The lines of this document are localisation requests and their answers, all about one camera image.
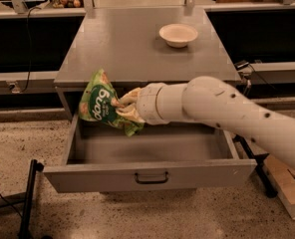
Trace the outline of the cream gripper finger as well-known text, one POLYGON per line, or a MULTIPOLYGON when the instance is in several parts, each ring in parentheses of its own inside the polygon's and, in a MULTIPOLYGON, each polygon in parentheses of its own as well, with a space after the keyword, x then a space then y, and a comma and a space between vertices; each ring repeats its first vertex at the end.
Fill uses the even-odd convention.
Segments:
POLYGON ((125 108, 131 104, 135 104, 138 100, 141 88, 135 88, 122 96, 120 99, 112 98, 111 105, 115 108, 125 108))
POLYGON ((117 114, 130 121, 134 121, 134 122, 145 121, 138 113, 136 106, 134 104, 131 104, 124 108, 117 108, 117 114))

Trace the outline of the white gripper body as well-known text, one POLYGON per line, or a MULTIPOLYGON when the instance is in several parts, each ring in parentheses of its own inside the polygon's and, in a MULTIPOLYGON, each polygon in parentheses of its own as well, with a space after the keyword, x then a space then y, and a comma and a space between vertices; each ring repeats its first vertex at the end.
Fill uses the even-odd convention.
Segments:
POLYGON ((157 95, 163 83, 152 83, 142 88, 137 99, 137 111, 140 117, 148 124, 166 124, 166 121, 161 118, 156 108, 157 95))

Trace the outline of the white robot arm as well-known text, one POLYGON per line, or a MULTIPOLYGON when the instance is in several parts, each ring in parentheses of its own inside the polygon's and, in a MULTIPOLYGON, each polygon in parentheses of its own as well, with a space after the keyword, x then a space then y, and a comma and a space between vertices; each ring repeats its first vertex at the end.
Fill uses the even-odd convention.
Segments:
POLYGON ((114 101, 113 107, 128 120, 203 123, 233 132, 295 169, 295 119, 261 107, 217 78, 149 84, 114 101))

